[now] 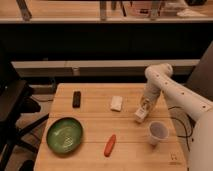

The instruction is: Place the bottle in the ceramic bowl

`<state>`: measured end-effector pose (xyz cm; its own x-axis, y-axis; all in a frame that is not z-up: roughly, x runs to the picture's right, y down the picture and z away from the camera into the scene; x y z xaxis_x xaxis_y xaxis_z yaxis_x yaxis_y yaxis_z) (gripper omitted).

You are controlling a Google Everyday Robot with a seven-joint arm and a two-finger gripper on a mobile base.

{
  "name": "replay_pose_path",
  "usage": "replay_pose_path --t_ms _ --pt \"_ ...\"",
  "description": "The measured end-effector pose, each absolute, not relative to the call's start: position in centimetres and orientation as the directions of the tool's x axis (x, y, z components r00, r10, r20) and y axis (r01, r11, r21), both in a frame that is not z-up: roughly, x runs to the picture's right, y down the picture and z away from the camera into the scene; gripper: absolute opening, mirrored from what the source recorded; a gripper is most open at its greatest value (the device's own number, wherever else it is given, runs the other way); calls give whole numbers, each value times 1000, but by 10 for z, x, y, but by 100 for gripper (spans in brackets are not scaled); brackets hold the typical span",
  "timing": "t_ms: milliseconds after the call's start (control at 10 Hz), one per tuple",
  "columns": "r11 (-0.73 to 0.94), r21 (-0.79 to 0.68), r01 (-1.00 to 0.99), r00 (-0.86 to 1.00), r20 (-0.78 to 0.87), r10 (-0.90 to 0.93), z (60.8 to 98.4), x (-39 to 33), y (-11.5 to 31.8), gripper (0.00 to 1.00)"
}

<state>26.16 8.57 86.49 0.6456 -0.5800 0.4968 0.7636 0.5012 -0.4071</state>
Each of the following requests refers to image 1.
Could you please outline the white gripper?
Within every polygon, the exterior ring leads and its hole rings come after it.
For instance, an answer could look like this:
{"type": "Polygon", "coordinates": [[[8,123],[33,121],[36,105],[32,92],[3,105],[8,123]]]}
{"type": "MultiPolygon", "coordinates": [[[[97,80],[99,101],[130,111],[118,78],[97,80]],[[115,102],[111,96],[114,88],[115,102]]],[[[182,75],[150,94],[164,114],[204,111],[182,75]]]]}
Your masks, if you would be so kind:
{"type": "Polygon", "coordinates": [[[153,110],[156,105],[156,99],[149,99],[142,97],[140,100],[139,108],[136,110],[134,116],[135,121],[138,123],[142,123],[148,114],[153,110]]]}

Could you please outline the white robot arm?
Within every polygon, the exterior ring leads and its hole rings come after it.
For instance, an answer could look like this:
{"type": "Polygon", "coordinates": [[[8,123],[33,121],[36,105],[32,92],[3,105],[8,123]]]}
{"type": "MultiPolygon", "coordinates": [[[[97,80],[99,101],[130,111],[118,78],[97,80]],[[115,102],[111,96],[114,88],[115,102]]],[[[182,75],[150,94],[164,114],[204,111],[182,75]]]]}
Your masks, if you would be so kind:
{"type": "Polygon", "coordinates": [[[160,92],[172,98],[193,120],[193,142],[188,159],[189,171],[213,171],[213,101],[173,81],[168,63],[145,69],[147,84],[143,90],[135,120],[142,123],[156,105],[160,92]]]}

